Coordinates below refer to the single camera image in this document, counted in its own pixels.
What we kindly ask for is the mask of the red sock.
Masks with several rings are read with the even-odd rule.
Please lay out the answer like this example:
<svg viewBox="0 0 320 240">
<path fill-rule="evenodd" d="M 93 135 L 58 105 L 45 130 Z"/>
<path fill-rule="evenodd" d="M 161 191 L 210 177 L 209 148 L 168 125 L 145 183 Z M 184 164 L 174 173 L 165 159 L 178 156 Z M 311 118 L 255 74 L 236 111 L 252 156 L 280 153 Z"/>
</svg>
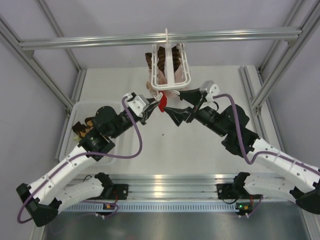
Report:
<svg viewBox="0 0 320 240">
<path fill-rule="evenodd" d="M 167 96 L 164 93 L 164 91 L 160 91 L 160 93 L 162 94 L 162 97 L 160 99 L 158 108 L 162 113 L 164 113 L 165 112 L 165 107 L 167 106 L 167 103 L 168 103 L 168 99 L 167 99 Z"/>
</svg>

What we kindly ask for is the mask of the white plastic sock hanger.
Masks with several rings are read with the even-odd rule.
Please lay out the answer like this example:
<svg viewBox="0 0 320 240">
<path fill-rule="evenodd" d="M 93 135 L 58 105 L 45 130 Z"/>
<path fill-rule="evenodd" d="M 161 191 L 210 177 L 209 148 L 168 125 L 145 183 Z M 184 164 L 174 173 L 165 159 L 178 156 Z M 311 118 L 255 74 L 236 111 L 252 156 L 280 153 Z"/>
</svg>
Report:
<svg viewBox="0 0 320 240">
<path fill-rule="evenodd" d="M 173 53 L 172 53 L 172 41 L 169 40 L 169 33 L 168 29 L 165 29 L 165 42 L 164 42 L 164 52 L 165 52 L 165 58 L 164 58 L 164 74 L 168 77 L 169 72 L 172 72 L 174 69 L 174 59 L 173 59 Z M 191 83 L 191 75 L 190 75 L 190 69 L 188 64 L 188 58 L 186 54 L 186 48 L 184 43 L 177 43 L 176 49 L 178 50 L 178 53 L 180 54 L 179 62 L 184 68 L 184 72 L 187 75 L 187 78 L 190 80 Z M 158 63 L 160 61 L 160 58 L 158 57 L 158 50 L 159 47 L 157 44 L 154 44 L 152 46 L 152 64 L 155 67 L 158 67 Z"/>
</svg>

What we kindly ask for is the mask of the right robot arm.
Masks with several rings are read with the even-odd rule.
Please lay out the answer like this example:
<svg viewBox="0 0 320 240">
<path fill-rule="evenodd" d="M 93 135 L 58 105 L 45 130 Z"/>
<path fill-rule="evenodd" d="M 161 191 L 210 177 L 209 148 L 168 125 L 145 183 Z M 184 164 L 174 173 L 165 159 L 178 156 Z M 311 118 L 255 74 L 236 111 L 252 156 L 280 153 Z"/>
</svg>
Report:
<svg viewBox="0 0 320 240">
<path fill-rule="evenodd" d="M 231 187 L 236 200 L 268 196 L 292 202 L 311 214 L 320 213 L 320 169 L 282 152 L 247 129 L 249 118 L 230 94 L 198 88 L 179 91 L 178 96 L 192 107 L 164 108 L 177 126 L 196 120 L 223 137 L 221 144 L 229 153 L 242 157 L 248 165 L 260 164 L 280 176 L 276 179 L 240 172 Z"/>
</svg>

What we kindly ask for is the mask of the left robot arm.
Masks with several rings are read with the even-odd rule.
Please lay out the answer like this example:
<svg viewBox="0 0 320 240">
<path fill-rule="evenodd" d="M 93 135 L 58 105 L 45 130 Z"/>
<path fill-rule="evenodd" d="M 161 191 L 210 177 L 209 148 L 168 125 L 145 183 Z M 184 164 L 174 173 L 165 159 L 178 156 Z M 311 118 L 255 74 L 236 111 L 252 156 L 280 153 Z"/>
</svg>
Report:
<svg viewBox="0 0 320 240">
<path fill-rule="evenodd" d="M 65 158 L 38 180 L 22 183 L 16 192 L 22 201 L 17 222 L 33 221 L 43 227 L 54 220 L 66 208 L 91 198 L 107 199 L 113 194 L 113 182 L 109 175 L 100 172 L 78 185 L 67 185 L 83 170 L 96 164 L 103 157 L 129 160 L 140 155 L 143 140 L 137 124 L 146 124 L 160 101 L 143 95 L 127 93 L 121 100 L 124 110 L 120 113 L 111 106 L 102 106 L 91 119 L 92 126 Z M 138 150 L 131 155 L 115 155 L 114 139 L 134 128 L 138 137 Z"/>
</svg>

